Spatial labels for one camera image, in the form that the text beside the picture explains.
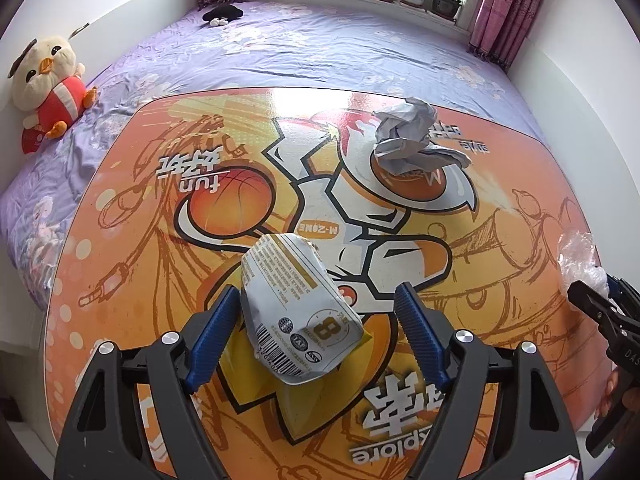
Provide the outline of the clear plastic bag white wad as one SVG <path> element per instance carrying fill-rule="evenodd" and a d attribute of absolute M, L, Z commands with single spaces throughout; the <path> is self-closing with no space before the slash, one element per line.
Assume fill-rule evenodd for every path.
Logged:
<path fill-rule="evenodd" d="M 608 274 L 598 263 L 597 248 L 588 232 L 569 230 L 560 236 L 558 258 L 562 292 L 574 282 L 582 281 L 603 298 L 608 298 Z"/>

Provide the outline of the white yellow snack bag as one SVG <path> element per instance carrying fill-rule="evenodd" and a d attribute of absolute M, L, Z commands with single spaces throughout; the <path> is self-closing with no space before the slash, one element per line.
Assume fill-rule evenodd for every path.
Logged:
<path fill-rule="evenodd" d="M 241 278 L 255 358 L 289 386 L 328 374 L 370 339 L 306 238 L 262 236 L 242 257 Z"/>

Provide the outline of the orange cartoon folding table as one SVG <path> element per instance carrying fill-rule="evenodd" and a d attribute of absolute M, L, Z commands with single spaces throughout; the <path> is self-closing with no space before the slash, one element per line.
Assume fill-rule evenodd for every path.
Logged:
<path fill-rule="evenodd" d="M 304 88 L 186 93 L 118 129 L 54 274 L 44 386 L 55 437 L 78 389 L 104 428 L 98 351 L 169 344 L 235 479 L 400 479 L 442 404 L 396 318 L 409 284 L 472 341 L 530 342 L 582 425 L 610 367 L 567 302 L 559 249 L 588 224 L 550 150 L 439 108 L 454 162 L 393 174 L 376 154 L 400 99 Z"/>

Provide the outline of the crumpled grey paper ball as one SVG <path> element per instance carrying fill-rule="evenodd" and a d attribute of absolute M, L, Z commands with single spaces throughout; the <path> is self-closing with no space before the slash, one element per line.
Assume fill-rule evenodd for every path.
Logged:
<path fill-rule="evenodd" d="M 462 151 L 437 144 L 431 136 L 437 112 L 430 103 L 405 98 L 386 110 L 377 110 L 373 154 L 378 166 L 393 176 L 411 171 L 431 172 L 448 166 L 465 169 L 472 160 Z"/>

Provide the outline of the dark rectangular planter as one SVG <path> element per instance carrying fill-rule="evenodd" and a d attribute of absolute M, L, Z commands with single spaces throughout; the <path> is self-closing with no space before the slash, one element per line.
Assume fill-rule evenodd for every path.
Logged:
<path fill-rule="evenodd" d="M 461 0 L 432 0 L 432 12 L 448 21 L 453 21 L 458 14 Z"/>

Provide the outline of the chick plush toy red shirt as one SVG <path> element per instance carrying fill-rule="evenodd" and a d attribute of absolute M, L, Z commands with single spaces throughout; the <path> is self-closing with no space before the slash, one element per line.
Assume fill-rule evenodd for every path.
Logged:
<path fill-rule="evenodd" d="M 9 80 L 12 102 L 26 114 L 24 154 L 35 153 L 45 140 L 62 138 L 96 102 L 98 89 L 85 85 L 85 70 L 62 36 L 33 39 L 14 61 Z"/>

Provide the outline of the right pink curtain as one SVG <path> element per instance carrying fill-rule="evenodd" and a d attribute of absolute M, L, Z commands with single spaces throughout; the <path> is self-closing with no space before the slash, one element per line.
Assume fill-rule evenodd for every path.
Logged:
<path fill-rule="evenodd" d="M 510 68 L 532 27 L 542 0 L 482 0 L 469 42 L 469 51 Z"/>

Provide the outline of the purple floral bed sheet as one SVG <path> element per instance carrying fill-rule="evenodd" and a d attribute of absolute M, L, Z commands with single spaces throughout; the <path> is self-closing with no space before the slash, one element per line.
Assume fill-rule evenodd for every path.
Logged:
<path fill-rule="evenodd" d="M 542 138 L 504 71 L 437 32 L 322 6 L 248 2 L 241 11 L 222 27 L 190 12 L 107 66 L 98 102 L 3 192 L 2 244 L 37 308 L 48 305 L 70 222 L 103 157 L 132 115 L 163 96 L 245 87 L 412 96 Z"/>

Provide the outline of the black and white plush toy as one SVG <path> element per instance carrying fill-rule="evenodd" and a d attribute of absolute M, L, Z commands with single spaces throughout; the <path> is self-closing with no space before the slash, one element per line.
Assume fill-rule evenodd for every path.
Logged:
<path fill-rule="evenodd" d="M 212 10 L 207 11 L 202 19 L 212 27 L 220 27 L 242 18 L 244 12 L 231 3 L 221 3 Z"/>

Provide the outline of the white headboard panel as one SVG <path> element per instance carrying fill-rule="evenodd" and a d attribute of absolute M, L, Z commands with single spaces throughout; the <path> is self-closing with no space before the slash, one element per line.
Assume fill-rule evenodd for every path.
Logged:
<path fill-rule="evenodd" d="M 1 36 L 1 116 L 15 120 L 11 64 L 34 38 L 62 36 L 91 80 L 138 42 L 177 21 L 196 0 L 23 0 Z"/>

